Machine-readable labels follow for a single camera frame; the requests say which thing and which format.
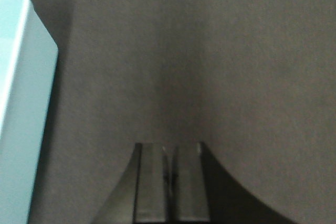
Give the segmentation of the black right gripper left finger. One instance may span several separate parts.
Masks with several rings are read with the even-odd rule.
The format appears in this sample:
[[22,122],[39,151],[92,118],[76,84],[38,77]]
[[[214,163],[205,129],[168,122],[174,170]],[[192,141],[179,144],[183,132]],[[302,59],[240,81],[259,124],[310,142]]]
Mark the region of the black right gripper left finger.
[[92,223],[168,223],[169,171],[164,149],[136,143],[118,184]]

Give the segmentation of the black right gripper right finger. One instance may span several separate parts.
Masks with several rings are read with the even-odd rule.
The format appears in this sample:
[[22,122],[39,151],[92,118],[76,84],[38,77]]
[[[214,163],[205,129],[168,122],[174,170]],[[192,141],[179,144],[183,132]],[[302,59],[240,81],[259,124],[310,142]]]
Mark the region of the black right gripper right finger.
[[246,190],[203,142],[173,157],[174,223],[291,223]]

